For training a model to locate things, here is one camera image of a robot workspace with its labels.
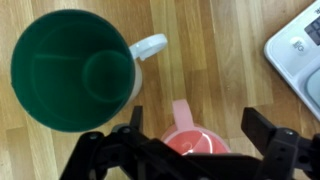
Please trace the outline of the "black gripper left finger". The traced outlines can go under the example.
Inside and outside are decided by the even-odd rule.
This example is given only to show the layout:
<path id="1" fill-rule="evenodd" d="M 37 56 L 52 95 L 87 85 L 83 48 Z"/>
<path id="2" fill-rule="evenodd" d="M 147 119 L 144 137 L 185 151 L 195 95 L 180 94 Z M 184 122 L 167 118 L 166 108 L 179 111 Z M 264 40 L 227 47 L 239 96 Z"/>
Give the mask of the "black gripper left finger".
<path id="1" fill-rule="evenodd" d="M 59 180 L 104 180 L 120 167 L 131 180 L 173 180 L 160 159 L 165 145 L 142 134 L 143 107 L 135 106 L 128 124 L 105 136 L 98 131 L 80 136 Z"/>

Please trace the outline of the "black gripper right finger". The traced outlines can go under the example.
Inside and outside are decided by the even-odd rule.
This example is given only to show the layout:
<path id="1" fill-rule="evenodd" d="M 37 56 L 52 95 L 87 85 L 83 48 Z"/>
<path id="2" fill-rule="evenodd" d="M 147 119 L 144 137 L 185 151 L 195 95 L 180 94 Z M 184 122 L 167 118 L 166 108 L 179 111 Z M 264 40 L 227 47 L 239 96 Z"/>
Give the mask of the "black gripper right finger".
<path id="1" fill-rule="evenodd" d="M 311 139 L 277 127 L 254 108 L 243 110 L 241 129 L 263 156 L 254 180 L 292 180 L 295 169 L 320 180 L 320 134 Z"/>

